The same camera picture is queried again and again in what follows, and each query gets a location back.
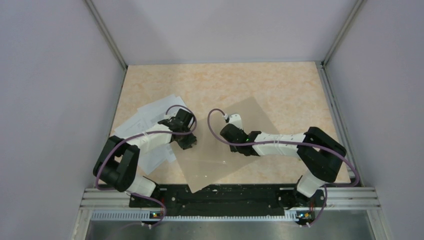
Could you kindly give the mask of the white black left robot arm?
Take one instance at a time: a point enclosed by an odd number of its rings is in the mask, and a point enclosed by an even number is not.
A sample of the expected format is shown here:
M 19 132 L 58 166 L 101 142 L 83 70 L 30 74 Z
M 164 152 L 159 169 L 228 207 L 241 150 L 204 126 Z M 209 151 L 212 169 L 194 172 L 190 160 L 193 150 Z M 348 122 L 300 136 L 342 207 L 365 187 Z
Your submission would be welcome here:
M 180 106 L 174 114 L 166 114 L 146 131 L 122 138 L 109 137 L 93 167 L 95 187 L 101 191 L 116 190 L 140 197 L 149 207 L 160 202 L 158 184 L 138 175 L 139 158 L 151 151 L 176 142 L 182 150 L 197 143 L 193 134 L 197 119 L 193 112 Z

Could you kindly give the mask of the printed white paper sheets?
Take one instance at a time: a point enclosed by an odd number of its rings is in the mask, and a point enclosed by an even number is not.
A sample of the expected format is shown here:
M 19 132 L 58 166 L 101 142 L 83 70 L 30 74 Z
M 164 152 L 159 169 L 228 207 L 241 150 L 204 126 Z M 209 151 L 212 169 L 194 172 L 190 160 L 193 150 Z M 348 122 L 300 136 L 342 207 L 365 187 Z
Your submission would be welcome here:
M 139 107 L 137 112 L 145 123 L 144 129 L 147 130 L 158 121 L 163 120 L 167 109 L 173 105 L 182 105 L 186 107 L 183 99 L 180 96 L 175 96 L 174 94 Z

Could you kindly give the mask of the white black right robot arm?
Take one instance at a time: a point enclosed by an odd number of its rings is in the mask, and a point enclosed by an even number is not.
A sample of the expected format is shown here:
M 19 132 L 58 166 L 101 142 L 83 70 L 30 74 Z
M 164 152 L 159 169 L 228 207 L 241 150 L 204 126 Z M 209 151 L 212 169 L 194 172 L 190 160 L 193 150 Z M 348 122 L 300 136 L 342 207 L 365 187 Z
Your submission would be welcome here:
M 290 135 L 262 131 L 247 134 L 228 123 L 219 134 L 234 153 L 247 157 L 281 155 L 301 160 L 307 172 L 300 177 L 293 192 L 293 200 L 299 206 L 307 206 L 321 186 L 335 182 L 346 156 L 341 144 L 313 126 L 305 133 Z

